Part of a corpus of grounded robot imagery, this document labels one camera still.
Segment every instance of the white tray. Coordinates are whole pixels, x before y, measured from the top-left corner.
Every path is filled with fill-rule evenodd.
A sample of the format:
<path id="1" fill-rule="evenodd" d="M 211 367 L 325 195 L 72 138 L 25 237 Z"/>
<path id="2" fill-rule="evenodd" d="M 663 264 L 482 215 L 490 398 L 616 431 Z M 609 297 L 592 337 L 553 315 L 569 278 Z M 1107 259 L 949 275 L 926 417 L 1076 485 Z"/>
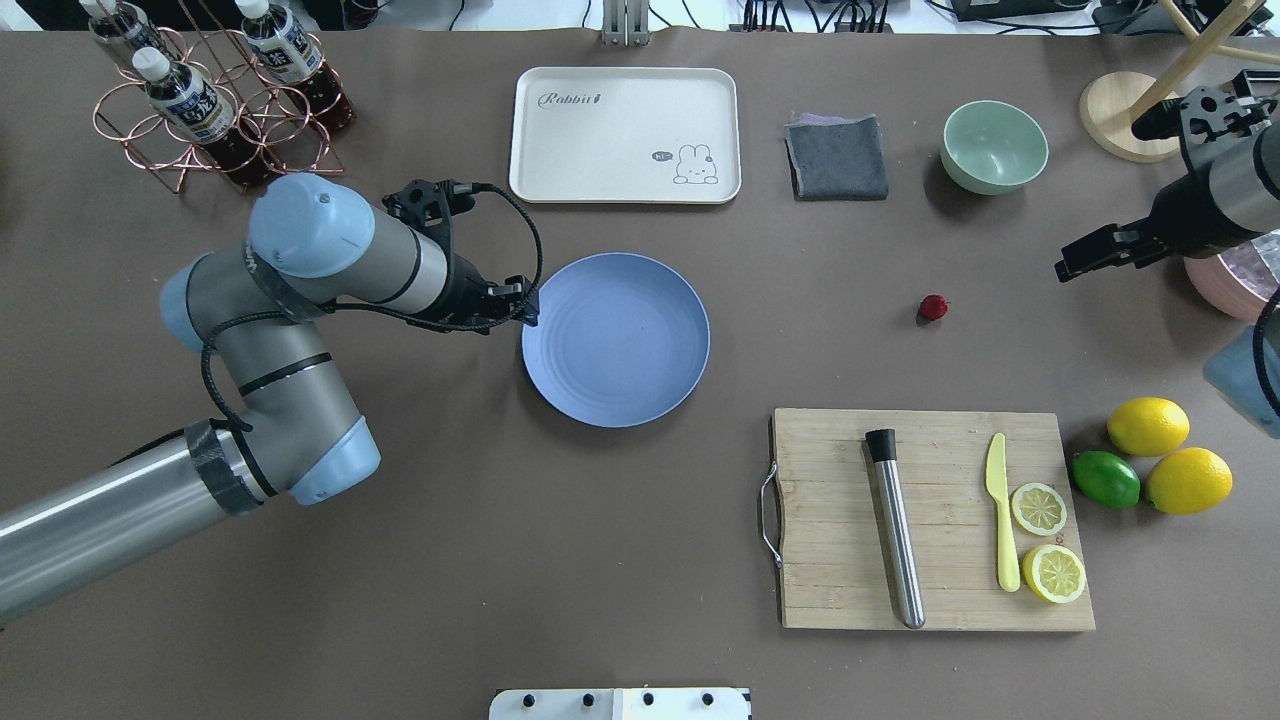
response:
<path id="1" fill-rule="evenodd" d="M 532 68 L 516 83 L 511 188 L 530 202 L 727 202 L 737 88 L 714 68 Z"/>

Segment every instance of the white bottle cap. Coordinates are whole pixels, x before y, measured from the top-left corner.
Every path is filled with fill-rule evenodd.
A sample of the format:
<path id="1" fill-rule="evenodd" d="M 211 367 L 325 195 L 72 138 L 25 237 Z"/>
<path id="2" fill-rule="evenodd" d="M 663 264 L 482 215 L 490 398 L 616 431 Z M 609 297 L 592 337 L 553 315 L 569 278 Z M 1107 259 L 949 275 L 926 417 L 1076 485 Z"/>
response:
<path id="1" fill-rule="evenodd" d="M 169 74 L 169 58 L 155 47 L 143 47 L 133 54 L 133 68 L 147 82 L 156 82 Z"/>
<path id="2" fill-rule="evenodd" d="M 81 8 L 97 20 L 115 12 L 115 0 L 81 0 Z"/>
<path id="3" fill-rule="evenodd" d="M 271 4 L 270 0 L 236 0 L 236 6 L 241 9 L 241 14 L 246 18 L 256 20 L 266 14 Z"/>

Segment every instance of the blue plate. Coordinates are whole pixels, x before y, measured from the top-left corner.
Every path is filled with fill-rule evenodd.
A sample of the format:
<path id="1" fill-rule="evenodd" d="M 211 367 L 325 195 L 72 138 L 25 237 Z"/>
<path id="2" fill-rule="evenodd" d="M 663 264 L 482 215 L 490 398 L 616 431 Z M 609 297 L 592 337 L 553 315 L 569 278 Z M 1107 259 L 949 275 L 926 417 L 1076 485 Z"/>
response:
<path id="1" fill-rule="evenodd" d="M 694 288 L 630 252 L 570 263 L 539 291 L 524 329 L 525 368 L 557 410 L 602 428 L 660 418 L 694 391 L 712 332 Z"/>

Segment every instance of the rabbit cartoon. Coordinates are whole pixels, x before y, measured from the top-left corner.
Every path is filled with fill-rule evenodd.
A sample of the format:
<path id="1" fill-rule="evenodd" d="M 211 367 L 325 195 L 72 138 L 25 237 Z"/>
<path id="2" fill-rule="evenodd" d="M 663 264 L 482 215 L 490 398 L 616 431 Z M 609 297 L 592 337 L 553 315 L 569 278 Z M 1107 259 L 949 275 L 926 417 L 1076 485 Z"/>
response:
<path id="1" fill-rule="evenodd" d="M 716 184 L 716 163 L 712 160 L 712 149 L 705 145 L 681 145 L 680 161 L 676 164 L 676 184 Z"/>

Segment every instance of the plastic bottle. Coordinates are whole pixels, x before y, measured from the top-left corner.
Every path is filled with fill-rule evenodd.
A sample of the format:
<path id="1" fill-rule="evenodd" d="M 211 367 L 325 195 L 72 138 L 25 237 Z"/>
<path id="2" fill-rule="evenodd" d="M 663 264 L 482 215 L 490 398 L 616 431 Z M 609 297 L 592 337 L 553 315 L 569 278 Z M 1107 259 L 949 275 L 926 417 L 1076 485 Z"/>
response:
<path id="1" fill-rule="evenodd" d="M 146 81 L 151 105 L 232 182 L 252 187 L 275 177 L 262 159 L 257 131 L 200 70 L 165 58 L 155 47 L 134 53 L 133 67 Z"/>
<path id="2" fill-rule="evenodd" d="M 116 0 L 81 0 L 81 8 L 88 13 L 93 40 L 122 70 L 133 72 L 133 54 L 143 47 L 155 47 L 173 58 L 142 8 Z"/>
<path id="3" fill-rule="evenodd" d="M 310 105 L 315 119 L 330 133 L 356 119 L 338 76 L 288 8 L 269 0 L 236 0 L 236 5 L 244 15 L 241 28 L 257 59 L 276 82 L 306 96 L 303 104 L 294 94 L 284 94 L 300 113 Z"/>

